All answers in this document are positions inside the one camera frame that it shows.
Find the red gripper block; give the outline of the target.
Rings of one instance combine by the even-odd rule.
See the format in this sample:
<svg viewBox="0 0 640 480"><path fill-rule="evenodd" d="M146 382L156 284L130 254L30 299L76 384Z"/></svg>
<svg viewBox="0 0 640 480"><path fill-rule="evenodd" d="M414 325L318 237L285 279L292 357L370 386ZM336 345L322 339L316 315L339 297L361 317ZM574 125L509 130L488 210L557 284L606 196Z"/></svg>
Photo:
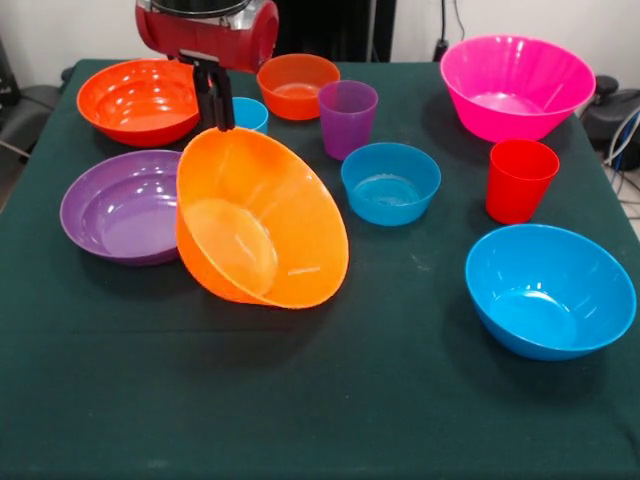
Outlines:
<svg viewBox="0 0 640 480"><path fill-rule="evenodd" d="M168 57L197 62L193 81L204 128L235 127L231 80L224 69L255 73L272 57L279 29L273 1L137 1L135 19L144 44Z"/></svg>

